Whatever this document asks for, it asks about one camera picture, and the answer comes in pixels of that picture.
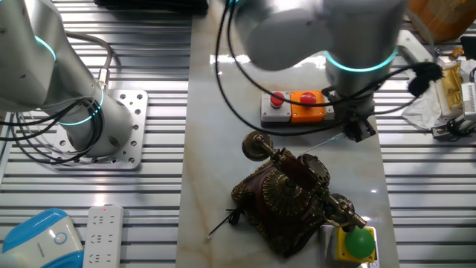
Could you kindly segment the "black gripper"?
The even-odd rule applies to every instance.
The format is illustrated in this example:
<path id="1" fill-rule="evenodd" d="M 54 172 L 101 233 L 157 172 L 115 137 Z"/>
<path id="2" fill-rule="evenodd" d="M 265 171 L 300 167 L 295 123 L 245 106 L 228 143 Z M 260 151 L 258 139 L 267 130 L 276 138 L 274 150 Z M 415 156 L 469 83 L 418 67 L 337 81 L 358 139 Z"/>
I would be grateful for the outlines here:
<path id="1" fill-rule="evenodd" d="M 375 110 L 372 97 L 345 101 L 334 105 L 334 109 L 335 118 L 344 125 L 343 132 L 349 140 L 363 141 L 376 134 L 373 125 L 367 120 Z"/>

